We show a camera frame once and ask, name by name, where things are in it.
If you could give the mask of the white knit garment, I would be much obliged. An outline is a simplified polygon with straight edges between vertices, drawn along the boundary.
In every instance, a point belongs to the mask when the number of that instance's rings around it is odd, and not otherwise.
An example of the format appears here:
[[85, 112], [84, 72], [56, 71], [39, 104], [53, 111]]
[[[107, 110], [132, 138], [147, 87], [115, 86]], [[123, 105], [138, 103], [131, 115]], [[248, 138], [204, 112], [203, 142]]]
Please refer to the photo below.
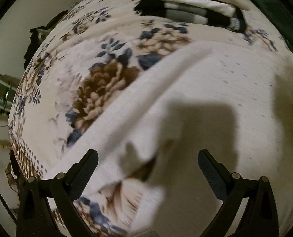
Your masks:
[[202, 149], [245, 178], [268, 177], [284, 236], [293, 225], [293, 57], [190, 44], [133, 82], [48, 176], [90, 148], [99, 165], [84, 195], [131, 236], [203, 233], [221, 203], [198, 167]]

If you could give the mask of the folded striped clothes stack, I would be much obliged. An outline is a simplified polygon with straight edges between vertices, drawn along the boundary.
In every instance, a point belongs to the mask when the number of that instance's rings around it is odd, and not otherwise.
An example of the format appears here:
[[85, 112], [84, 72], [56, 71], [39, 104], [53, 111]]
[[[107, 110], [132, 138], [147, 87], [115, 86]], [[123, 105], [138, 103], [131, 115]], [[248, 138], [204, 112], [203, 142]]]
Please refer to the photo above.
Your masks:
[[236, 33], [244, 33], [247, 28], [239, 8], [211, 0], [139, 0], [134, 10], [142, 16], [221, 27]]

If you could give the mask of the green metal shelf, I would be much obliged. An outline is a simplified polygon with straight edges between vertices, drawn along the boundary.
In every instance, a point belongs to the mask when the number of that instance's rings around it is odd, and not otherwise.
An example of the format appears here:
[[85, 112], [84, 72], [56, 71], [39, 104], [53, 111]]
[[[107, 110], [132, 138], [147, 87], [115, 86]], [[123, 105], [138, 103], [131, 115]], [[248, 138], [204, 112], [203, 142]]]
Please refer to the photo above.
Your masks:
[[9, 114], [16, 91], [17, 86], [0, 74], [0, 114]]

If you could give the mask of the black object beside bed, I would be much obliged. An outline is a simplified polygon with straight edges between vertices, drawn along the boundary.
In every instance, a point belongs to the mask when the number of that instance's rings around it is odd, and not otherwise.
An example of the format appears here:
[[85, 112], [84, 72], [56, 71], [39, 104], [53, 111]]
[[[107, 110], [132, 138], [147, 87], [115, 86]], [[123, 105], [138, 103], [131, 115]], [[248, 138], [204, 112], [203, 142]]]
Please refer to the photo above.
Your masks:
[[60, 22], [60, 20], [68, 13], [68, 10], [60, 12], [54, 18], [52, 18], [49, 23], [45, 26], [40, 26], [37, 28], [30, 29], [30, 44], [28, 45], [27, 52], [24, 55], [25, 63], [24, 69], [26, 69], [36, 53], [37, 49], [43, 43], [43, 41], [47, 38], [49, 33], [53, 30], [53, 28]]

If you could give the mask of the floral bed blanket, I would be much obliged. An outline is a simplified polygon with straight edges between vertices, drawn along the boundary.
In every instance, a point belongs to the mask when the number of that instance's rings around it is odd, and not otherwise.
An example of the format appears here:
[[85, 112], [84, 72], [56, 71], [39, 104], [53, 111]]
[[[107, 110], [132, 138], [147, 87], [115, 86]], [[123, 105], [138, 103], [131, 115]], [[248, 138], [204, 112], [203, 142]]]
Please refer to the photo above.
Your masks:
[[[18, 86], [9, 120], [11, 144], [25, 178], [52, 178], [48, 174], [55, 164], [133, 82], [190, 44], [220, 42], [288, 54], [281, 34], [254, 5], [244, 12], [247, 30], [239, 34], [140, 16], [134, 11], [137, 3], [83, 0], [37, 50]], [[129, 236], [84, 192], [74, 204], [95, 236]]]

